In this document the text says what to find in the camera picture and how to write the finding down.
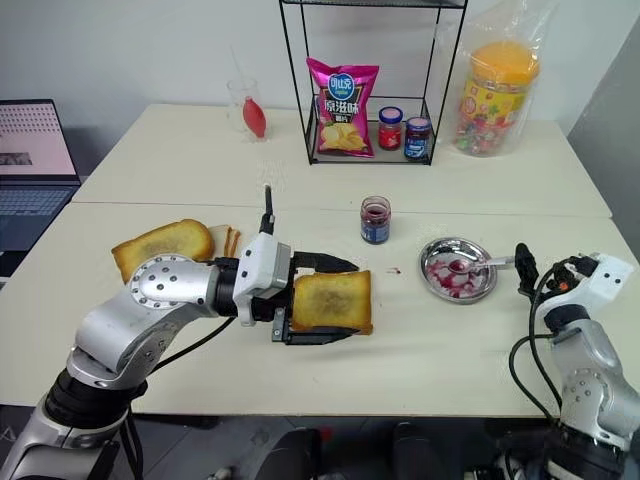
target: spoon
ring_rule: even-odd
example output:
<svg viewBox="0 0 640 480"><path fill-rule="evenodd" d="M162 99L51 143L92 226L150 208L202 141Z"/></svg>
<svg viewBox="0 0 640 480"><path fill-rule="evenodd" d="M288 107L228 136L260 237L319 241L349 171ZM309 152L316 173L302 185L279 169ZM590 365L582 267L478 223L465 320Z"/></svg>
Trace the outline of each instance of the spoon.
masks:
<svg viewBox="0 0 640 480"><path fill-rule="evenodd" d="M514 261L515 257L513 256L490 258L489 260L484 260L482 262L473 262L471 260L458 259L449 263L449 265L447 265L447 268L452 273L464 275L465 273L469 273L473 270L480 270L486 267L511 265Z"/></svg>

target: laptop keyboard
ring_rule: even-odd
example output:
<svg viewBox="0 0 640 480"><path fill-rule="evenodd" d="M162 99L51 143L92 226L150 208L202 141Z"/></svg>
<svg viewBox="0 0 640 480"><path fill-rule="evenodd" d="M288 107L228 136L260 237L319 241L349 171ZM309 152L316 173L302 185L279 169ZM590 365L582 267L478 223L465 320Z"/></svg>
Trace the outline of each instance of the laptop keyboard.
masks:
<svg viewBox="0 0 640 480"><path fill-rule="evenodd" d="M0 190L0 215L51 215L69 190Z"/></svg>

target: laptop screen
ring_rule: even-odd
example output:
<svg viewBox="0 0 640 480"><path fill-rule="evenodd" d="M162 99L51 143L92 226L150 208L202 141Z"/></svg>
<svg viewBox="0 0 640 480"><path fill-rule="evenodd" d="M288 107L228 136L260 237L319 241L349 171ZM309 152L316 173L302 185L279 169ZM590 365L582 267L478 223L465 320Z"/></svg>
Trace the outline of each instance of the laptop screen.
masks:
<svg viewBox="0 0 640 480"><path fill-rule="evenodd" d="M0 102L0 177L76 175L52 101Z"/></svg>

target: white table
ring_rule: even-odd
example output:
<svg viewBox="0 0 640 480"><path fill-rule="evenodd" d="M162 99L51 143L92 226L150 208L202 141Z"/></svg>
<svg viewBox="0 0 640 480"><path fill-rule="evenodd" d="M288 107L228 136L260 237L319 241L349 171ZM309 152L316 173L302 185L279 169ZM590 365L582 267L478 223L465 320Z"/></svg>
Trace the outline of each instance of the white table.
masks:
<svg viewBox="0 0 640 480"><path fill-rule="evenodd" d="M110 249L144 231L191 217L231 223L243 242L261 211L243 207L70 204L0 291L0 403L33 405L64 368L84 315L121 287ZM167 414L480 415L539 412L507 370L511 345L526 333L528 301L516 293L515 271L500 273L495 291L460 306L429 293L417 256L436 237L460 235L492 255L529 244L540 269L578 252L604 251L637 265L606 218L398 213L390 240L359 238L356 212L280 210L276 235L294 249L322 251L372 271L370 337L319 347L272 344L268 324L233 324L220 337L149 379L134 404ZM395 274L393 268L401 273ZM618 350L629 382L640 387L635 320L638 275L598 316ZM177 351L221 320L201 319L178 336ZM541 346L543 361L548 351ZM527 348L518 369L551 406ZM555 368L549 367L552 374Z"/></svg>
<svg viewBox="0 0 640 480"><path fill-rule="evenodd" d="M433 166L308 164L297 111L269 110L271 138L248 143L223 107L152 105L75 202L358 210L371 194L395 212L568 215L611 212L553 122L530 122L518 149L478 159L438 146Z"/></svg>

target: laptop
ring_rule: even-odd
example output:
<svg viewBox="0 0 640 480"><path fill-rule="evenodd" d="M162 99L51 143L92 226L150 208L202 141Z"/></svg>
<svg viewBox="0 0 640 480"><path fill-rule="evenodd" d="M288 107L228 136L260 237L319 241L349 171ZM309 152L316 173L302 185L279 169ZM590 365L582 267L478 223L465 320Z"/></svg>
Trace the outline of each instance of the laptop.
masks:
<svg viewBox="0 0 640 480"><path fill-rule="evenodd" d="M31 249L79 186L53 100L0 100L0 252Z"/></svg>

